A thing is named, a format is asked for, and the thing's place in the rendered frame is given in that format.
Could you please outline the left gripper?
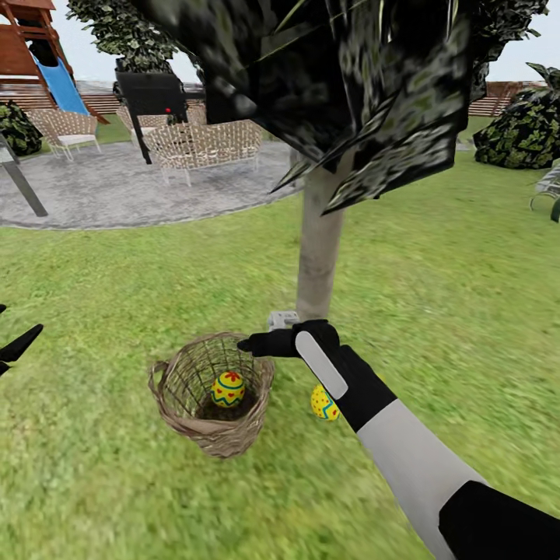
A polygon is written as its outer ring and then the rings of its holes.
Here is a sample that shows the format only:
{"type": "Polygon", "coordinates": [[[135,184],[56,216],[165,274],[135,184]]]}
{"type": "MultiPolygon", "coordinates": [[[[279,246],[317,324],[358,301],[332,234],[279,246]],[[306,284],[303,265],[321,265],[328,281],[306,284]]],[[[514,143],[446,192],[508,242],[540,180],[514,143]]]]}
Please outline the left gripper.
{"type": "MultiPolygon", "coordinates": [[[[7,308],[6,305],[0,304],[0,313],[3,313],[7,308]]],[[[15,362],[19,357],[28,349],[28,347],[33,343],[34,339],[41,333],[44,329],[43,324],[38,324],[34,328],[27,331],[24,335],[20,336],[16,340],[12,341],[9,345],[4,348],[0,348],[0,376],[10,369],[10,367],[5,364],[5,362],[15,362]]]]}

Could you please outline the wicker basket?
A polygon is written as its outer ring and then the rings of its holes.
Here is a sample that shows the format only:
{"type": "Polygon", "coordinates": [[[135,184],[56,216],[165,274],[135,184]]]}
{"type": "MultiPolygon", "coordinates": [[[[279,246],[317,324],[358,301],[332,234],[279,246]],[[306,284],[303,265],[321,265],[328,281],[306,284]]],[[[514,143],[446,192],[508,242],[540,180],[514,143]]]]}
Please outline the wicker basket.
{"type": "Polygon", "coordinates": [[[276,377],[276,364],[274,356],[250,356],[250,378],[252,383],[246,387],[246,394],[252,395],[254,401],[251,403],[247,416],[246,409],[237,411],[237,418],[227,420],[216,416],[206,415],[207,403],[210,400],[210,392],[203,391],[202,400],[190,400],[189,404],[183,399],[183,391],[179,391],[180,384],[175,384],[172,388],[169,381],[172,380],[182,368],[184,375],[191,377],[192,371],[198,370],[200,366],[195,357],[190,357],[186,362],[180,362],[183,356],[190,355],[193,348],[201,347],[205,351],[209,349],[208,342],[231,341],[236,345],[249,336],[243,333],[236,334],[231,331],[221,331],[208,333],[204,336],[196,337],[188,342],[170,360],[159,360],[153,362],[148,370],[148,388],[157,400],[157,408],[167,427],[178,432],[180,436],[185,436],[194,442],[205,454],[211,457],[230,458],[240,456],[255,441],[262,425],[264,424],[264,414],[267,408],[268,392],[271,389],[273,380],[276,377]],[[181,365],[180,365],[181,364],[181,365]],[[158,387],[154,387],[154,373],[163,371],[163,378],[158,387]],[[180,414],[174,411],[171,404],[166,399],[166,394],[178,405],[180,414]]]}

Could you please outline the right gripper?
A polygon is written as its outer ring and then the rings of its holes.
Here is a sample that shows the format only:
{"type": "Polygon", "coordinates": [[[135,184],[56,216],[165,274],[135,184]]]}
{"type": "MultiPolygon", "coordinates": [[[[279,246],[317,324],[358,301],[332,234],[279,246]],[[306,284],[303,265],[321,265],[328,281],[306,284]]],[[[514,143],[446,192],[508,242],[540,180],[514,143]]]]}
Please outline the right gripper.
{"type": "Polygon", "coordinates": [[[281,351],[280,339],[284,329],[278,329],[272,332],[261,332],[260,334],[249,335],[249,338],[238,342],[235,347],[243,354],[250,353],[250,356],[274,356],[286,357],[281,351]]]}

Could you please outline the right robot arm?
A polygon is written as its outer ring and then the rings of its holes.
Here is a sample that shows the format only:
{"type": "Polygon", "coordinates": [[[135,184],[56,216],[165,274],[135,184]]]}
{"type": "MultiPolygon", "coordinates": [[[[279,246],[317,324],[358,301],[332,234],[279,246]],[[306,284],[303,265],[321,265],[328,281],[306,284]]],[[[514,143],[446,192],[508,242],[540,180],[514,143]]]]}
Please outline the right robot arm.
{"type": "Polygon", "coordinates": [[[275,311],[235,347],[305,360],[436,560],[560,560],[560,519],[496,491],[392,392],[328,319],[275,311]]]}

